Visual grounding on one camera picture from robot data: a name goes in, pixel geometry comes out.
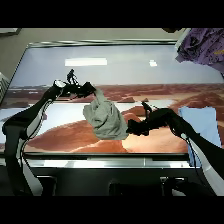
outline light blue cloth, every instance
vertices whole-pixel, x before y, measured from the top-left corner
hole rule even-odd
[[[179,108],[179,115],[184,118],[194,130],[203,138],[221,148],[221,140],[218,132],[218,123],[216,121],[216,110],[213,107],[205,108]],[[188,153],[190,156],[190,165],[194,166],[193,155],[188,146]],[[196,165],[201,166],[200,160],[195,154]]]

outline gray towel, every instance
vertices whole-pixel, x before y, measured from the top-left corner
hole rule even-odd
[[[83,115],[93,126],[95,135],[102,140],[126,139],[128,127],[120,111],[100,89],[96,89],[95,96],[96,99],[83,109]]]

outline desert landscape print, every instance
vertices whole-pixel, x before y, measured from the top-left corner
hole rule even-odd
[[[224,145],[224,84],[147,84],[99,85],[105,97],[115,102],[125,121],[145,119],[141,101],[156,107],[178,108],[188,106],[216,109],[218,130]],[[1,105],[1,126],[10,115],[35,104],[48,86],[10,87]],[[42,128],[31,139],[25,152],[47,153],[187,153],[187,145],[174,136],[168,127],[150,131],[149,136],[129,135],[125,140],[100,140],[84,119],[82,109],[94,96],[72,99],[61,97],[44,114]],[[0,136],[1,151],[4,135]]]

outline purple bag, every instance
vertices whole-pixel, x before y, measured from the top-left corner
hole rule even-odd
[[[180,45],[176,60],[223,70],[223,65],[217,63],[224,62],[224,28],[192,28]]]

